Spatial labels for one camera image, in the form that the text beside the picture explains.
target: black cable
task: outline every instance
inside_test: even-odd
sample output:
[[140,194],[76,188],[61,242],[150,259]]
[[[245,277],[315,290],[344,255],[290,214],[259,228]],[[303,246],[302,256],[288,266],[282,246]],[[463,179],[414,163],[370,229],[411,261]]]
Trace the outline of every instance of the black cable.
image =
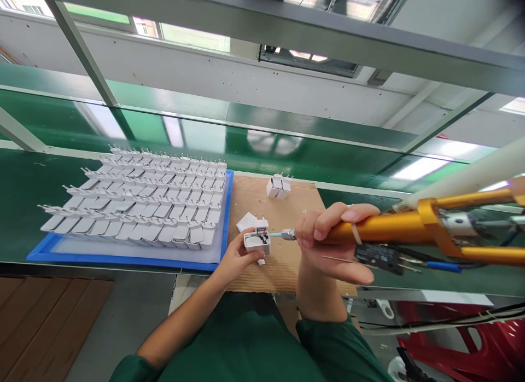
[[[370,323],[370,322],[361,322],[361,321],[359,321],[359,323],[362,323],[364,325],[374,325],[374,326],[381,326],[381,327],[388,327],[388,328],[398,328],[398,329],[406,329],[406,328],[412,328],[412,327],[426,327],[426,326],[433,326],[433,325],[458,325],[458,326],[462,326],[462,325],[469,325],[469,324],[472,323],[472,322],[461,322],[462,320],[465,320],[465,319],[470,319],[470,318],[477,317],[477,316],[479,316],[479,317],[487,316],[487,318],[479,320],[476,323],[490,322],[490,321],[496,320],[494,318],[494,316],[492,316],[492,314],[498,314],[500,312],[512,311],[513,309],[522,308],[524,306],[525,306],[525,303],[518,303],[518,304],[514,304],[514,305],[508,305],[508,306],[505,306],[505,307],[494,308],[493,310],[488,311],[488,313],[487,313],[487,311],[484,311],[484,312],[480,312],[478,314],[466,315],[466,316],[461,316],[461,317],[458,317],[458,318],[444,319],[444,320],[438,320],[438,321],[428,321],[428,322],[410,322],[410,323],[405,323],[403,325],[382,325],[380,323]],[[518,316],[525,316],[525,311],[520,311],[520,312],[518,312],[516,314],[511,314],[511,315],[504,316],[504,317],[518,317]]]
[[479,325],[479,324],[482,324],[482,323],[497,322],[499,319],[509,318],[509,317],[510,318],[515,318],[515,319],[521,319],[520,316],[525,317],[525,311],[518,312],[517,314],[502,316],[502,317],[493,316],[493,317],[486,318],[486,319],[481,319],[481,320],[471,321],[471,322],[464,322],[464,323],[453,323],[453,322],[446,322],[446,321],[445,322],[428,322],[428,323],[423,323],[423,324],[417,325],[417,326],[382,325],[380,323],[368,323],[368,322],[359,322],[359,323],[363,323],[364,325],[381,326],[380,328],[374,328],[374,329],[369,329],[369,328],[363,327],[364,330],[383,330],[384,328],[393,328],[393,329],[396,329],[396,330],[403,331],[403,330],[410,329],[410,328],[428,327],[428,326],[437,326],[437,325],[474,326],[474,325]]

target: floor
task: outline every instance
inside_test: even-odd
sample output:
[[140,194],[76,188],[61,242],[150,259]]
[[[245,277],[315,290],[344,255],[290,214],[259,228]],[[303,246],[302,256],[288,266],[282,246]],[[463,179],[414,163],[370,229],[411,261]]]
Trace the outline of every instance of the floor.
[[175,274],[122,271],[66,382],[107,381],[168,314]]

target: metal beam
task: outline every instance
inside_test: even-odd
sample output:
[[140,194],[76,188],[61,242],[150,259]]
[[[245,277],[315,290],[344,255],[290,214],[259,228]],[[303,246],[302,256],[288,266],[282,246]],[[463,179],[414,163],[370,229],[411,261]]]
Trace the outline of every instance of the metal beam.
[[273,0],[59,0],[411,76],[525,95],[525,58]]
[[82,66],[84,66],[87,74],[93,81],[98,93],[100,93],[102,100],[104,100],[108,107],[119,107],[115,96],[113,96],[108,83],[98,68],[95,59],[89,52],[86,42],[82,38],[80,31],[75,25],[75,21],[67,11],[64,3],[55,0],[45,0],[45,2],[55,16],[56,22],[60,26],[60,29],[62,29],[71,48],[75,51],[80,63],[82,63]]
[[404,117],[410,114],[419,104],[434,92],[442,83],[437,81],[428,81],[425,87],[420,90],[416,96],[408,101],[399,111],[397,111],[389,120],[385,122],[382,128],[393,129]]
[[[521,4],[515,4],[507,8],[494,22],[492,22],[485,30],[474,38],[469,45],[473,47],[482,48],[490,43],[498,34],[500,34],[506,27],[522,15]],[[516,45],[521,45],[521,42],[511,42],[512,47],[508,45],[500,47],[501,52],[510,52],[516,48]],[[436,81],[427,81],[423,88],[414,96],[401,110],[394,114],[385,124],[382,125],[385,129],[393,129],[403,118],[410,114],[423,100],[425,100],[432,92],[434,92],[442,83]]]
[[446,115],[441,118],[439,122],[434,124],[430,129],[426,130],[424,133],[420,134],[417,138],[411,141],[407,146],[401,149],[403,153],[411,153],[423,144],[425,144],[431,138],[437,136],[447,127],[452,125],[454,122],[460,120],[462,117],[467,115],[474,108],[479,106],[481,103],[488,100],[490,97],[494,96],[493,92],[480,92],[473,94],[469,99],[465,100],[463,104],[448,112]]
[[49,147],[0,107],[0,133],[26,151],[45,152]]

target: window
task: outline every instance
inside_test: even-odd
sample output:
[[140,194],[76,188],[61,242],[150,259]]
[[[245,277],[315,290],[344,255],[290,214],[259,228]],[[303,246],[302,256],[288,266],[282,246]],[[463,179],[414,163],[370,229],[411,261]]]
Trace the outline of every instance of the window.
[[[286,0],[303,7],[345,15],[366,22],[389,23],[403,0]],[[321,55],[261,45],[259,60],[354,78],[360,66]]]
[[130,24],[130,19],[127,15],[111,13],[110,11],[98,10],[72,3],[65,3],[65,5],[67,10],[72,14],[98,18],[110,22],[118,22],[120,24]]
[[0,7],[9,10],[18,10],[24,13],[38,14],[53,17],[45,0],[0,0]]
[[213,51],[230,52],[230,38],[208,32],[196,31],[169,24],[160,24],[164,40],[204,48]]
[[42,8],[39,7],[39,6],[25,6],[25,5],[23,5],[22,7],[23,7],[24,10],[27,11],[28,13],[40,14],[40,15],[44,14],[44,13],[42,12]]
[[159,31],[157,30],[157,23],[155,21],[133,17],[133,22],[137,28],[137,34],[159,38]]
[[[133,27],[127,15],[72,3],[65,3],[65,5],[73,19],[77,22],[133,33]],[[45,0],[0,0],[0,7],[53,18],[53,13]]]
[[[155,21],[135,16],[112,13],[111,11],[73,3],[65,3],[65,5],[73,19],[84,24],[102,26],[194,48],[224,53],[230,52],[230,38],[227,36],[169,24],[158,24]],[[53,18],[53,14],[45,0],[0,0],[0,8]],[[312,61],[316,60],[317,55],[314,55]]]

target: fluorescent light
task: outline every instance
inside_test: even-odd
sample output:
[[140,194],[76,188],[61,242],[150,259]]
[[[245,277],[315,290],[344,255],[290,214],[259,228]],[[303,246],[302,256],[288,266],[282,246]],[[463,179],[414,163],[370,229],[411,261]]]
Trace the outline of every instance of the fluorescent light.
[[511,114],[525,115],[525,98],[517,97],[499,109]]
[[509,185],[509,183],[507,181],[500,181],[500,182],[496,182],[495,184],[490,185],[488,187],[481,188],[478,192],[486,192],[488,190],[496,190],[496,189],[499,189],[499,188],[504,188],[507,185]]
[[443,158],[436,155],[427,155],[425,158],[420,158],[412,163],[410,166],[398,171],[392,176],[398,180],[418,180],[433,171],[436,171],[440,167],[447,165],[450,162],[450,158]]
[[440,148],[440,152],[445,156],[456,158],[458,156],[464,155],[467,152],[476,149],[478,146],[476,144],[464,143],[461,141],[452,141],[446,140]]

